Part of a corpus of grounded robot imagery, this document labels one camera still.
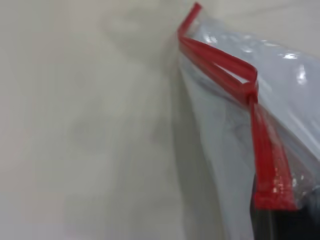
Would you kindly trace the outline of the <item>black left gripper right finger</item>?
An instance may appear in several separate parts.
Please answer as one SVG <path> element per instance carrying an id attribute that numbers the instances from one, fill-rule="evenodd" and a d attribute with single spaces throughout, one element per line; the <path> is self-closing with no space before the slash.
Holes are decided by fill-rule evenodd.
<path id="1" fill-rule="evenodd" d="M 320 189 L 306 196 L 304 203 L 297 211 L 274 213 L 277 240 L 320 240 Z"/>

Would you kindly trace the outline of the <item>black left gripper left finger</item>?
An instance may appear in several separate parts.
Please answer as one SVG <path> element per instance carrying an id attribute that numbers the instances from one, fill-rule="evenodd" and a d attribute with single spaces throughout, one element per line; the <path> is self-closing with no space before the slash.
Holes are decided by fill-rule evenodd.
<path id="1" fill-rule="evenodd" d="M 255 240 L 274 240 L 273 212 L 255 207 L 254 194 L 250 202 L 250 218 Z"/>

